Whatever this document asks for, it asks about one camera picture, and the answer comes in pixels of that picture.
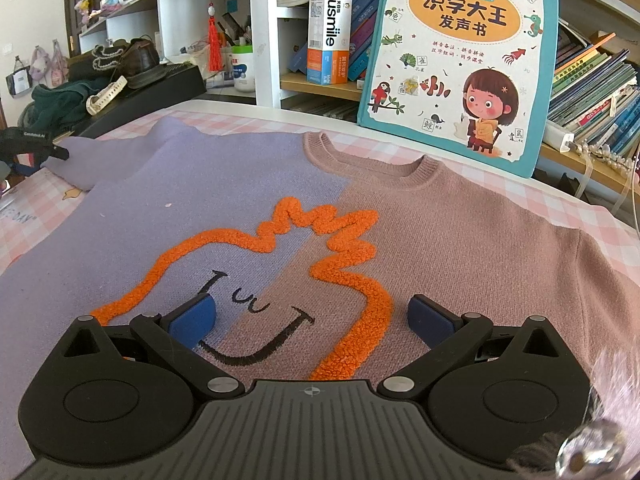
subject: ribbed neckline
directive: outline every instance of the ribbed neckline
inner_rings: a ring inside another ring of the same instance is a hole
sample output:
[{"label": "ribbed neckline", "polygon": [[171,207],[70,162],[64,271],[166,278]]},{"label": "ribbed neckline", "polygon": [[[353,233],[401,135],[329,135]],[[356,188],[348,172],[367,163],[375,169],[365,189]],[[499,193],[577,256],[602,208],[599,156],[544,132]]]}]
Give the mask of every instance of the ribbed neckline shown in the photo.
[{"label": "ribbed neckline", "polygon": [[303,134],[303,145],[308,160],[323,171],[394,189],[423,186],[442,167],[441,162],[427,155],[409,164],[388,164],[348,155],[336,150],[328,135],[322,132]]}]

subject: black handbag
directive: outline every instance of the black handbag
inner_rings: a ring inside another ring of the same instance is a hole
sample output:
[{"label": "black handbag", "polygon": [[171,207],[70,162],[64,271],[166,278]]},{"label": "black handbag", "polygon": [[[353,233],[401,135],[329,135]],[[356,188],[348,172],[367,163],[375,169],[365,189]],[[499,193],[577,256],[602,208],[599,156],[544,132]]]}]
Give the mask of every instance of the black handbag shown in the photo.
[{"label": "black handbag", "polygon": [[25,66],[20,61],[19,56],[15,57],[14,71],[5,78],[6,86],[12,97],[16,97],[31,88],[33,79],[29,73],[29,68],[29,66]]}]

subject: table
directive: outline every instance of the table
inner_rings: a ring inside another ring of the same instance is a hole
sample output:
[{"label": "table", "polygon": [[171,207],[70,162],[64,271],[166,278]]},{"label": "table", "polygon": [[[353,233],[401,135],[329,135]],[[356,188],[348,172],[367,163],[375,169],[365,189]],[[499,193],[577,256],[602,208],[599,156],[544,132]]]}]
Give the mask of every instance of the table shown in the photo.
[{"label": "table", "polygon": [[[603,207],[588,205],[536,180],[345,121],[275,108],[193,100],[149,114],[100,139],[146,134],[166,115],[212,135],[323,130],[337,149],[391,164],[405,164],[427,153],[472,182],[506,196],[552,224],[587,232],[596,239],[610,264],[640,286],[640,241],[632,228],[613,218]],[[70,192],[71,189],[64,180],[43,169],[0,199],[0,273],[12,260],[46,238],[82,202],[84,193]]]}]

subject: metal screw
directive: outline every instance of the metal screw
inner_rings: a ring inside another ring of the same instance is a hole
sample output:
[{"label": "metal screw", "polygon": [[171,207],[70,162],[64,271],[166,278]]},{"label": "metal screw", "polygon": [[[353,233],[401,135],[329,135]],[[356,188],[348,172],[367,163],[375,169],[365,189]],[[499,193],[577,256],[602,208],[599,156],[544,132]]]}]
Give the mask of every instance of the metal screw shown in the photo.
[{"label": "metal screw", "polygon": [[382,385],[391,392],[408,392],[414,388],[415,383],[409,377],[396,375],[386,378]]},{"label": "metal screw", "polygon": [[215,377],[207,383],[207,388],[217,394],[232,392],[238,387],[238,381],[233,377]]}]

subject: gingham pattern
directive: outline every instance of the gingham pattern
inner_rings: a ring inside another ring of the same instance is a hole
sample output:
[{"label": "gingham pattern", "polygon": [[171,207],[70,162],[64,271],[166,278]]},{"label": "gingham pattern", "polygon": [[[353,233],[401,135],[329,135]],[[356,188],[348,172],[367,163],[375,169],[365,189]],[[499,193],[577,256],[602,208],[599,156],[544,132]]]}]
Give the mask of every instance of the gingham pattern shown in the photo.
[{"label": "gingham pattern", "polygon": [[[140,118],[101,137],[125,139],[146,134],[165,115],[172,115],[211,135],[239,132],[303,133],[309,127],[276,121],[242,117],[160,110]],[[408,148],[337,132],[327,132],[337,149],[362,157],[376,158],[391,164],[405,164],[421,154]],[[594,237],[611,265],[640,285],[640,242],[633,233],[600,206],[591,206],[544,193],[504,176],[472,168],[460,162],[442,159],[453,171],[472,182],[498,192],[519,206],[536,213],[552,224],[582,229]],[[71,186],[48,170],[41,170],[25,180],[0,200],[0,272],[50,234],[82,201],[62,200]]]}]

